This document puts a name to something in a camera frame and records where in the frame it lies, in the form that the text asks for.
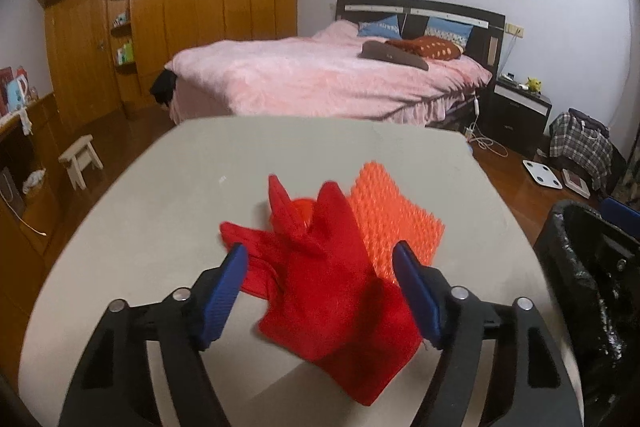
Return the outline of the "orange bumpy silicone mat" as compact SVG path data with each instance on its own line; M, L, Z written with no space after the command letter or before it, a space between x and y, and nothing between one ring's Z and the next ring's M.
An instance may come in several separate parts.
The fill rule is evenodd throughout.
M411 202L382 164L367 162L347 196L367 254L378 277L397 284L393 250L409 244L421 265L431 265L445 225Z

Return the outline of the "red fabric glove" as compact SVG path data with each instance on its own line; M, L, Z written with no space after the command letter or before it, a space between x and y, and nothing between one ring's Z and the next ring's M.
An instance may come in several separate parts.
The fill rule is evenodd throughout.
M269 204L269 231L220 226L224 245L248 252L243 291L268 303L259 332L317 365L356 402L372 404L421 342L404 295L376 275L335 182L322 185L309 221L276 176Z

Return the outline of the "black trash bin with liner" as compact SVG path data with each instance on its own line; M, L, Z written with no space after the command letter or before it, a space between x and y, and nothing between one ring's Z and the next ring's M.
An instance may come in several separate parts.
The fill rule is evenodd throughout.
M561 200L534 251L570 336L587 426L639 424L639 241Z

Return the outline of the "plaid bag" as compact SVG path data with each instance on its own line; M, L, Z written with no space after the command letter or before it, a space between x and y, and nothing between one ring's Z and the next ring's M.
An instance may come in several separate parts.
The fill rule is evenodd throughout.
M593 191L613 191L614 145L589 120L565 112L550 124L549 159L556 169L573 168Z

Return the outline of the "white bathroom scale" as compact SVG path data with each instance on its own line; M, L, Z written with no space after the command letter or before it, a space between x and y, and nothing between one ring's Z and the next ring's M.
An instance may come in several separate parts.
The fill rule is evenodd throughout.
M552 190L562 190L563 184L547 165L528 159L524 159L522 164L529 176L538 185L552 188Z

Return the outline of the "black nightstand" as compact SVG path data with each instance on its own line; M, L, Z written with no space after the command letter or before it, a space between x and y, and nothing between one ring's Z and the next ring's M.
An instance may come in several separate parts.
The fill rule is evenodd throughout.
M485 132L509 150L533 159L552 109L551 101L506 80L492 84Z

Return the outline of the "yellow plush toy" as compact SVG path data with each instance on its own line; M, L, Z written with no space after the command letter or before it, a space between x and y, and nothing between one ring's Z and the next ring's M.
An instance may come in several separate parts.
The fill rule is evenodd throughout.
M541 94L541 81L537 78L528 77L526 87L529 92Z

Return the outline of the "small white wooden stool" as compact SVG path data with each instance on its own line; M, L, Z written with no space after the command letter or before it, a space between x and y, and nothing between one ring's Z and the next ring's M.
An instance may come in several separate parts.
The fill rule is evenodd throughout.
M85 190L86 181L82 173L91 166L94 169L102 170L103 162L92 144L93 135L81 135L67 150L58 156L58 161L67 171L68 179L74 190Z

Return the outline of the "rust dotted pillow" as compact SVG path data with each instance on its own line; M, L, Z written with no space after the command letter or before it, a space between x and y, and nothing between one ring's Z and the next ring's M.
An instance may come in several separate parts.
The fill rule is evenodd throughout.
M412 40L390 39L386 44L425 60L452 61L463 54L462 47L457 43L434 36L422 36Z

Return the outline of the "right blue pillow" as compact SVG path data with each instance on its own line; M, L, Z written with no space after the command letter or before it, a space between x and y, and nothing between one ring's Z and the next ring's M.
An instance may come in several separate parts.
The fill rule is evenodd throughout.
M464 50L471 37L473 26L465 23L430 17L427 21L424 35L448 40Z

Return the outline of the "blue pillow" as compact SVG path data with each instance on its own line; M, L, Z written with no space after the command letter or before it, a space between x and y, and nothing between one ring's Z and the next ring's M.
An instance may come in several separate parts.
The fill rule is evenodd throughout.
M464 50L471 37L473 26L465 23L430 17L427 21L424 35L448 40Z
M358 36L376 37L387 40L399 40L401 38L398 16L392 15L376 20L375 22L363 22L359 24Z

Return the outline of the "left blue pillow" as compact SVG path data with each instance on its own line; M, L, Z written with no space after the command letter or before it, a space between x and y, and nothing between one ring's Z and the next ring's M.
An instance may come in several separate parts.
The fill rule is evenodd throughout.
M375 22L363 22L359 24L358 36L376 37L387 40L399 40L401 38L398 16L392 15L376 20Z

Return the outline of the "brown flat cushion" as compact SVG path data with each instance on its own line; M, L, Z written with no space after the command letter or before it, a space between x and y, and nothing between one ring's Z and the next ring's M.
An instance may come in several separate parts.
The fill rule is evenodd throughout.
M422 57L408 53L387 43L372 40L366 41L362 45L359 57L365 60L421 69L424 70L424 72L428 71L428 64Z

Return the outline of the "pink covered bed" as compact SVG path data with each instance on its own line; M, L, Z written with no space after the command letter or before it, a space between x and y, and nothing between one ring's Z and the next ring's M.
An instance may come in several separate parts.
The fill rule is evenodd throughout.
M338 20L312 37L222 40L186 49L165 66L177 124L209 116L304 116L429 126L491 73L471 57L427 58L421 67L361 55L368 38Z

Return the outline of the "blue electric kettle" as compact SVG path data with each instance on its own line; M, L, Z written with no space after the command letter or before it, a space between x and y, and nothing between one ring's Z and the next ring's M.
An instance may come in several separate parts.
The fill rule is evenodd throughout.
M8 98L9 112L13 113L27 105L28 80L24 75L19 75L6 85L6 97Z

